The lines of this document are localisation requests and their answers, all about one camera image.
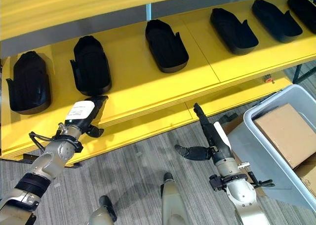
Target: black cable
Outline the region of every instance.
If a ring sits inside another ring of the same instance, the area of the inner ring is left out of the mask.
[[[259,181],[258,184],[254,184],[254,183],[251,183],[252,185],[255,185],[254,188],[259,188],[259,187],[274,187],[275,184],[272,183],[272,180],[266,180],[264,182],[262,181]]]
[[[252,171],[249,171],[248,172],[248,175],[250,176],[250,178],[252,179],[252,185],[253,187],[256,189],[256,188],[259,188],[259,187],[274,187],[275,184],[272,183],[272,180],[266,180],[266,181],[258,181],[257,178],[255,177],[255,175],[253,174]]]
[[[38,147],[38,149],[43,153],[45,151],[45,148],[43,147],[43,145],[38,142],[36,138],[39,138],[40,140],[43,140],[43,141],[48,141],[48,142],[51,142],[51,141],[54,141],[53,138],[49,138],[49,137],[46,137],[46,136],[42,136],[42,135],[38,135],[36,133],[34,133],[33,131],[29,133],[29,136],[31,138],[31,140],[33,141],[33,143]]]

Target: white sticker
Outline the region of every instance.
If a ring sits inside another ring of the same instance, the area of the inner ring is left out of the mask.
[[[217,132],[218,132],[218,134],[220,135],[220,137],[222,138],[222,140],[224,141],[224,143],[225,143],[226,145],[228,145],[228,147],[229,147],[230,149],[232,149],[232,146],[231,146],[231,144],[229,143],[229,140],[228,140],[228,138],[227,138],[227,135],[225,134],[225,132],[224,132],[224,130],[223,130],[221,124],[217,121],[217,122],[214,123],[214,127],[215,127],[215,129],[217,130]]]
[[[60,183],[54,185],[54,188],[60,187]]]
[[[66,116],[66,120],[86,119],[94,108],[92,101],[76,102]]]

